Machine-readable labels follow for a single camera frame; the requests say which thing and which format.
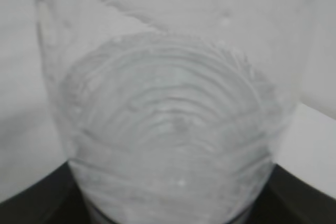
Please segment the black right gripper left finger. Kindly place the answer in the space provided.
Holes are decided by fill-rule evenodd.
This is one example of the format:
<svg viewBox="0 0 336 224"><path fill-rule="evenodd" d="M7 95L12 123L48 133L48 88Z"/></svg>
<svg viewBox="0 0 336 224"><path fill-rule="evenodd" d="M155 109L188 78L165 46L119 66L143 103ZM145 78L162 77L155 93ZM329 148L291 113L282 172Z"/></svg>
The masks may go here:
<svg viewBox="0 0 336 224"><path fill-rule="evenodd" d="M1 223L91 223L67 163L1 203Z"/></svg>

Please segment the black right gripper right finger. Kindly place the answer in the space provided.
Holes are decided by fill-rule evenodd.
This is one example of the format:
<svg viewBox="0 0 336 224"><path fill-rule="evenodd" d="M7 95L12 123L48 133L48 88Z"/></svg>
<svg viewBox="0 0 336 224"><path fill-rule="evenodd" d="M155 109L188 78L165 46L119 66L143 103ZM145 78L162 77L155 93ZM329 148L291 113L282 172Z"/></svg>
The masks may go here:
<svg viewBox="0 0 336 224"><path fill-rule="evenodd" d="M277 165L245 223L335 224L335 199Z"/></svg>

